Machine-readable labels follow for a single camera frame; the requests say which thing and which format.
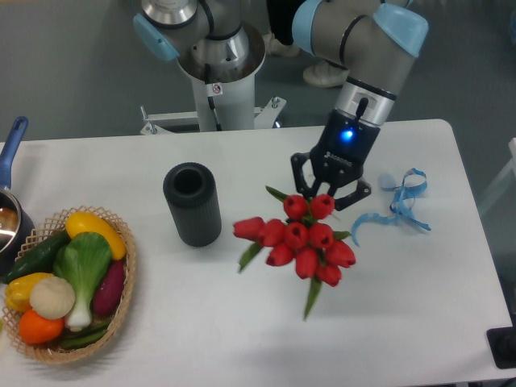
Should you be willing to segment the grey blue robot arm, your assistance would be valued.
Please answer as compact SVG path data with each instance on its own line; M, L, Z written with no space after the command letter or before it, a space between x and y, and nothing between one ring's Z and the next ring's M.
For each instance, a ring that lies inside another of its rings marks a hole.
M255 75L265 58L260 33L238 1L144 1L133 19L146 47L176 60L190 78L202 131L255 126ZM294 43L348 71L314 148L292 156L296 190L314 198L350 183L343 210L367 197L364 162L418 57L427 21L402 1L305 1L293 17Z

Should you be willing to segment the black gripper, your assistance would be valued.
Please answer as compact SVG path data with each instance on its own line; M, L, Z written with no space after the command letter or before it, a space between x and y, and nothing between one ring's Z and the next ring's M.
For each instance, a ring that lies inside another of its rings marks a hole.
M296 191L304 198L313 198L322 183L331 189L356 181L356 189L335 199L335 210L341 211L369 196L371 185L362 177L364 162L380 133L380 128L361 123L333 110L316 145L308 152L290 157ZM308 186L303 165L310 160L314 184Z

